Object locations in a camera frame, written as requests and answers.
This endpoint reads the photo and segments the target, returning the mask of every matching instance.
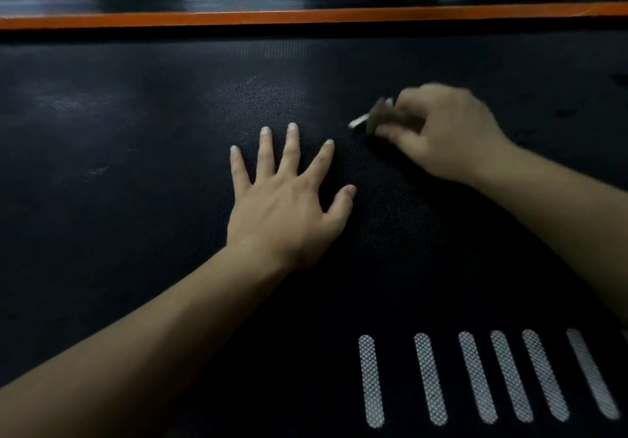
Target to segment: person's left arm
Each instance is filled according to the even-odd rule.
[[[327,213],[318,188],[328,141],[297,176],[294,124],[275,172],[262,129],[255,183],[231,149],[235,205],[227,245],[192,274],[126,317],[0,389],[3,437],[134,435],[191,384],[211,355],[290,272],[309,267],[342,232],[356,188]]]

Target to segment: finger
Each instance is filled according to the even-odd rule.
[[[244,160],[240,149],[235,145],[231,146],[231,178],[234,181],[234,193],[236,199],[242,195],[250,186],[249,174],[246,172]]]
[[[357,188],[354,185],[342,187],[334,198],[334,203],[325,213],[324,221],[334,232],[335,236],[345,229],[351,210],[353,209],[353,199],[356,196]]]
[[[274,175],[274,154],[272,153],[272,134],[268,127],[262,127],[259,133],[259,151],[257,152],[257,173],[255,181]]]
[[[301,147],[299,145],[299,129],[294,122],[288,124],[286,135],[286,147],[283,148],[283,156],[279,164],[277,173],[282,175],[296,176],[301,158]]]
[[[415,162],[425,158],[427,141],[425,136],[397,124],[383,124],[375,129],[375,135],[396,145],[399,150]]]
[[[408,87],[399,93],[395,107],[412,112],[426,119],[429,112],[456,88],[437,82],[420,87]]]
[[[317,190],[320,187],[320,184],[323,183],[323,180],[329,171],[329,166],[332,164],[333,157],[334,141],[329,139],[325,141],[323,147],[321,147],[318,155],[314,157],[314,160],[312,160],[308,169],[303,172],[303,178],[310,182]]]

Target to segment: person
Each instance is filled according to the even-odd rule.
[[[425,126],[382,125],[378,136],[427,172],[476,188],[511,212],[628,323],[628,193],[514,145],[466,89],[405,89],[396,107],[424,117]],[[343,187],[321,210],[318,188],[333,154],[328,140],[297,175],[291,124],[275,171],[271,132],[263,128],[251,184],[232,147],[226,246],[152,301],[1,388],[3,436],[124,436],[152,423],[273,288],[314,264],[341,234],[356,187]]]

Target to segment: person's right hand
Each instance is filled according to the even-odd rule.
[[[426,119],[421,132],[385,124],[375,135],[443,179],[468,183],[513,145],[488,106],[468,89],[436,83],[410,87],[399,94],[395,107]]]

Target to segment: orange stripe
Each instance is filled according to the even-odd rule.
[[[218,13],[113,13],[0,18],[0,29],[112,28],[129,26],[265,25],[355,21],[488,20],[626,16],[628,2],[541,3],[538,5],[413,6],[407,8],[299,9]]]

